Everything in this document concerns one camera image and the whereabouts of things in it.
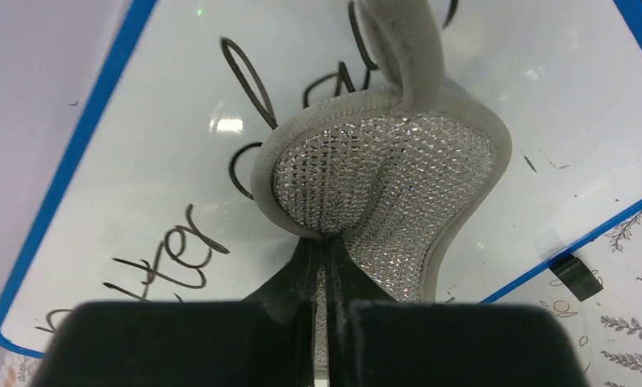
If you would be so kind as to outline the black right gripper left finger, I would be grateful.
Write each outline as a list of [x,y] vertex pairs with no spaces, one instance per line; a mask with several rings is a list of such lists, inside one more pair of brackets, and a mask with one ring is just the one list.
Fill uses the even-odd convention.
[[240,301],[89,302],[62,322],[34,386],[311,386],[321,244]]

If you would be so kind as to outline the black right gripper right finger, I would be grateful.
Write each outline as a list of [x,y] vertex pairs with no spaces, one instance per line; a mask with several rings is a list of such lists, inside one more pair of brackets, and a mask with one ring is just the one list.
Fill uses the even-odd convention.
[[402,303],[326,242],[332,386],[584,386],[569,338],[532,306]]

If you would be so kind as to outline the silver mesh sponge eraser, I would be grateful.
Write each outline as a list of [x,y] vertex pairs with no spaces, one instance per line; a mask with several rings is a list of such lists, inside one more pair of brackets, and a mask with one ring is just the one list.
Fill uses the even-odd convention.
[[391,297],[432,301],[450,244],[507,169],[511,135],[446,86],[428,2],[356,8],[387,87],[315,103],[275,129],[253,166],[253,200],[299,237],[340,236]]

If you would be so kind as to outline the blue framed whiteboard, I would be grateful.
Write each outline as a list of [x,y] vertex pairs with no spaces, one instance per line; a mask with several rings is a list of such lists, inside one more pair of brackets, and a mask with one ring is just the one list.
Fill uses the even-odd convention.
[[[346,1],[135,1],[0,296],[0,346],[40,356],[67,310],[145,296],[241,298],[297,240],[231,183],[269,136],[223,56],[241,47],[283,122],[367,75]],[[453,240],[440,302],[491,301],[642,208],[642,2],[461,1],[447,78],[512,138]]]

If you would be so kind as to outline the floral table mat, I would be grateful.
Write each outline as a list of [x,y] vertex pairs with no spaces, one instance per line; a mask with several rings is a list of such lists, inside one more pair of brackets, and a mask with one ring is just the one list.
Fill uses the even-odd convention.
[[[62,320],[84,302],[136,300],[183,301],[242,297],[270,278],[292,252],[295,240],[276,235],[254,245],[258,255],[248,268],[244,245],[233,258],[217,255],[206,268],[206,286],[189,289],[189,276],[176,263],[169,270],[177,283],[164,279],[145,284],[140,268],[146,248],[131,252],[130,264],[101,256],[72,258],[62,245],[45,244],[44,252],[25,264],[22,280],[6,283],[10,296],[0,311],[0,346],[6,356],[0,386],[26,386]],[[441,270],[438,302],[529,305],[547,310],[567,330],[592,386],[642,386],[642,202],[608,223],[604,231],[568,248],[591,272],[601,289],[579,293],[561,280],[557,269],[541,263],[522,272],[508,257],[488,248],[467,254],[452,250]]]

